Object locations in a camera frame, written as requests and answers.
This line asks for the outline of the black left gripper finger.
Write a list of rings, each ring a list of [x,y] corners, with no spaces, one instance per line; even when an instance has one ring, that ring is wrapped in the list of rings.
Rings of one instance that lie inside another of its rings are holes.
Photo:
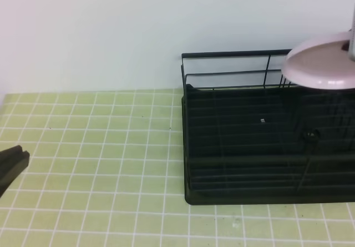
[[[30,153],[20,145],[1,151],[0,197],[29,165]]]

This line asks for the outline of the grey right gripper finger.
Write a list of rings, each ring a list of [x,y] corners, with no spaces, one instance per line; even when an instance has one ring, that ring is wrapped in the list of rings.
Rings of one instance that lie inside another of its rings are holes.
[[[354,26],[355,26],[355,13],[354,13],[354,7],[353,7],[351,29],[349,30],[349,46],[348,46],[348,56],[352,61],[355,60]]]

